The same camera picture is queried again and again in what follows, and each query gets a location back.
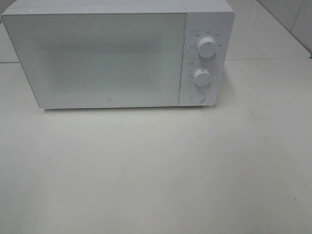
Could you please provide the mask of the round white door button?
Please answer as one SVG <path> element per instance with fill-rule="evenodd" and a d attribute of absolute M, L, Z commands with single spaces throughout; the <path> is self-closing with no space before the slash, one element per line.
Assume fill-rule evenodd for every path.
<path fill-rule="evenodd" d="M 205 100 L 205 93 L 202 91 L 196 91 L 191 94 L 191 101 L 194 103 L 202 103 Z"/>

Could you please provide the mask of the white microwave knob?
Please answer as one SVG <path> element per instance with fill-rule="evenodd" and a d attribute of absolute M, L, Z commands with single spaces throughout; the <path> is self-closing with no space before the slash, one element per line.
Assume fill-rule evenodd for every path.
<path fill-rule="evenodd" d="M 197 43 L 197 51 L 200 57 L 207 59 L 215 55 L 217 50 L 216 40 L 211 36 L 201 38 Z"/>
<path fill-rule="evenodd" d="M 194 83 L 198 87 L 205 87 L 210 84 L 212 75 L 207 69 L 198 69 L 194 72 Z"/>

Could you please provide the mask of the white microwave oven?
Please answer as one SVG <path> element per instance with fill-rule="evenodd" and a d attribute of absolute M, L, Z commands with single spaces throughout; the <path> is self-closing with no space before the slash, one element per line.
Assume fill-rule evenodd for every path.
<path fill-rule="evenodd" d="M 212 106 L 216 103 L 235 17 L 225 0 L 18 0 L 3 12 L 1 20 L 4 24 L 5 15 L 173 13 L 185 14 L 180 90 L 176 106 Z M 213 37 L 217 43 L 216 53 L 210 58 L 200 57 L 197 51 L 198 41 L 205 36 Z M 194 72 L 198 69 L 211 72 L 209 85 L 195 85 Z M 202 103 L 191 101 L 191 94 L 196 91 L 205 93 Z"/>

